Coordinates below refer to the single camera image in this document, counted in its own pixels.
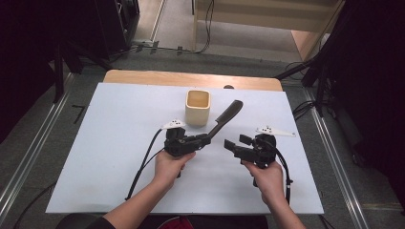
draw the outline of black stand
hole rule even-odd
[[[59,39],[54,48],[54,72],[55,72],[55,96],[53,103],[57,103],[60,97],[64,94],[63,85],[63,59],[65,59],[66,65],[72,73],[81,73],[83,65],[78,58],[77,54],[86,56],[93,62],[97,63],[105,71],[110,71],[113,67],[104,62],[94,54],[85,49],[77,46],[76,44]]]
[[[282,80],[284,78],[291,76],[294,73],[298,73],[306,68],[309,68],[304,77],[302,78],[301,83],[303,84],[304,87],[311,87],[315,83],[315,81],[319,79],[315,104],[316,109],[321,116],[322,116],[321,105],[323,102],[323,95],[327,83],[327,78],[329,76],[328,74],[329,64],[331,64],[333,53],[338,52],[338,48],[336,47],[337,39],[340,37],[342,30],[344,30],[346,24],[351,19],[354,12],[355,9],[349,8],[348,4],[346,4],[340,13],[340,16],[336,22],[336,25],[332,33],[330,34],[329,39],[322,47],[322,49],[319,51],[319,53],[316,54],[312,59],[305,61],[302,64],[288,71],[285,71],[284,73],[280,73],[274,76],[274,78]]]

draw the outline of cup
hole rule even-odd
[[[185,123],[194,126],[206,125],[211,107],[208,91],[190,90],[185,98]]]

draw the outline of finger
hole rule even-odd
[[[253,164],[251,162],[243,160],[242,163],[247,168],[247,170],[250,172],[250,174],[253,176],[256,174],[257,170],[259,169],[255,164]]]
[[[271,163],[268,164],[267,168],[277,168],[277,169],[282,169],[281,165],[277,162],[277,161],[273,161]]]
[[[156,155],[156,158],[158,158],[158,157],[173,158],[173,156],[171,156],[169,153],[167,153],[164,150],[158,152],[158,154]]]
[[[192,159],[194,156],[196,155],[196,152],[193,152],[191,154],[187,154],[185,156],[182,156],[180,158],[181,163],[185,164],[185,162],[189,161],[190,159]]]

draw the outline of white board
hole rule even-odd
[[[155,132],[161,125],[184,120],[187,87],[100,83],[53,191],[47,213],[104,213],[121,204]],[[308,160],[285,93],[201,88],[211,93],[208,124],[186,126],[187,135],[209,133],[215,119],[235,99],[241,111],[197,152],[174,187],[155,207],[157,214],[268,214],[258,188],[240,160],[224,148],[228,139],[254,137],[258,127],[296,133],[276,136],[289,167],[290,205],[297,214],[323,214]],[[151,155],[163,147],[162,131]],[[154,160],[143,170],[134,194],[153,177]]]

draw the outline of sleeve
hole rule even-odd
[[[107,219],[101,217],[92,222],[86,229],[116,229]]]

